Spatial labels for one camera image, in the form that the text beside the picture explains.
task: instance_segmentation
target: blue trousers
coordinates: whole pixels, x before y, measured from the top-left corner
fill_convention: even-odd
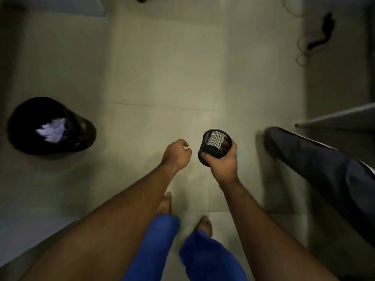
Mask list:
[[[176,216],[154,217],[132,264],[121,281],[160,281],[166,257],[179,230]],[[246,281],[236,258],[204,231],[192,233],[180,249],[191,281]]]

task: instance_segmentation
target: hand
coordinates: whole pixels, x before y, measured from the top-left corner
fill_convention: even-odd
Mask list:
[[[186,167],[190,161],[192,151],[190,148],[185,150],[184,147],[189,147],[189,144],[184,139],[178,139],[171,143],[164,152],[162,164],[172,166],[176,173]]]
[[[229,144],[222,143],[221,146],[226,149]],[[209,154],[202,153],[202,158],[210,165],[212,175],[220,187],[239,181],[237,176],[237,144],[235,141],[232,141],[232,147],[224,157],[216,159]]]

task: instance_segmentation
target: trash can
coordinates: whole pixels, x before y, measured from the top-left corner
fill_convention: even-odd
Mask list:
[[[30,155],[83,151],[96,139],[90,121],[48,97],[17,106],[7,122],[7,134],[16,149]]]

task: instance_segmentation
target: black mesh pencil holder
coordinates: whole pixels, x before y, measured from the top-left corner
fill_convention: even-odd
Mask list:
[[[219,129],[211,129],[203,135],[201,147],[198,152],[198,158],[202,164],[209,167],[209,164],[202,158],[202,152],[210,154],[215,158],[222,158],[232,147],[232,139],[227,133]]]

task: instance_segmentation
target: blue pants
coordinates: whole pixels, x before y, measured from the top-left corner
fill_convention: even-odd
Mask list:
[[[154,217],[122,281],[160,281],[179,227],[176,216]],[[180,260],[191,281],[246,281],[245,272],[235,257],[201,230],[185,241]]]

